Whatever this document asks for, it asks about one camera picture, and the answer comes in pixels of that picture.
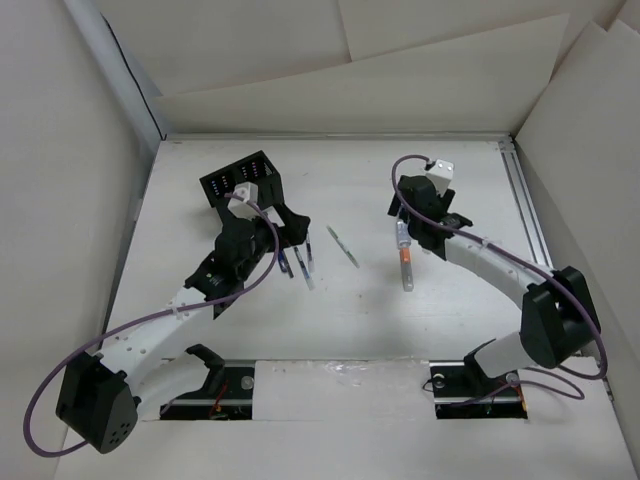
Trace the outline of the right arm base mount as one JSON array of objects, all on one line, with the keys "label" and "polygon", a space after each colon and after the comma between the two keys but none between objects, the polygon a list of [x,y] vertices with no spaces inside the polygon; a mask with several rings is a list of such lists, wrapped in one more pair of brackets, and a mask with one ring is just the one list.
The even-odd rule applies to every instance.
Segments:
[{"label": "right arm base mount", "polygon": [[429,374],[423,390],[432,394],[438,420],[528,418],[516,371],[488,378],[462,360],[439,360],[429,363]]}]

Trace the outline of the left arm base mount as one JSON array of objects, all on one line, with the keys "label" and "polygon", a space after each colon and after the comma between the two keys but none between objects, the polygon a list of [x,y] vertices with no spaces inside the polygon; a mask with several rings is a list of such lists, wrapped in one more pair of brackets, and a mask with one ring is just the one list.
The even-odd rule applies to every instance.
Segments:
[{"label": "left arm base mount", "polygon": [[255,361],[232,361],[210,373],[199,390],[185,393],[159,412],[160,420],[248,421],[253,415]]}]

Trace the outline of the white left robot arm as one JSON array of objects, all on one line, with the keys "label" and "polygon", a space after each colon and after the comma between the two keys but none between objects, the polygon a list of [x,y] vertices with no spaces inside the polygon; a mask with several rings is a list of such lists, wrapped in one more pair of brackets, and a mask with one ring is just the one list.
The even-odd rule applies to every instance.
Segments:
[{"label": "white left robot arm", "polygon": [[139,417],[183,393],[216,394],[224,360],[199,341],[214,320],[252,290],[247,280],[266,255],[301,245],[310,219],[286,205],[276,225],[252,201],[232,196],[213,251],[166,310],[112,331],[113,342],[81,348],[64,364],[57,417],[102,454],[119,447]]}]

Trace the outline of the dark blue clip pen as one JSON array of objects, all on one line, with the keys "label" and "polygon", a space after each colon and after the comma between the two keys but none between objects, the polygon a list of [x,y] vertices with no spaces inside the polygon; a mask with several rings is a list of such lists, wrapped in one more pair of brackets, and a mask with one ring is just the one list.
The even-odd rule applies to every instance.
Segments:
[{"label": "dark blue clip pen", "polygon": [[290,279],[293,279],[294,273],[284,248],[281,248],[278,252],[278,262],[281,272],[286,274]]}]

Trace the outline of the clear blue spray bottle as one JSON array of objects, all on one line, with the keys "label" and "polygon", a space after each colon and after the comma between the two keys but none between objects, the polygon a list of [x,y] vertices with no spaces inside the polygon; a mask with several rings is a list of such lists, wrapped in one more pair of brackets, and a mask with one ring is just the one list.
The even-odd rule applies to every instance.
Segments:
[{"label": "clear blue spray bottle", "polygon": [[407,249],[411,245],[411,236],[408,232],[408,225],[400,218],[395,224],[396,245],[399,250]]}]

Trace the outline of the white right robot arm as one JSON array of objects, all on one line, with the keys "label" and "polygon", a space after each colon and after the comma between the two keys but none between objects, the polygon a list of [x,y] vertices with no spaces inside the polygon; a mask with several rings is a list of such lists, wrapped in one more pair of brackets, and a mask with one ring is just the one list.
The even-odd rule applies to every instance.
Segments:
[{"label": "white right robot arm", "polygon": [[529,263],[472,232],[470,219],[450,211],[455,195],[429,175],[394,177],[390,215],[424,250],[479,277],[520,310],[520,327],[491,339],[463,359],[461,372],[477,403],[501,391],[498,381],[519,369],[564,370],[589,343],[604,354],[601,326],[584,275]]}]

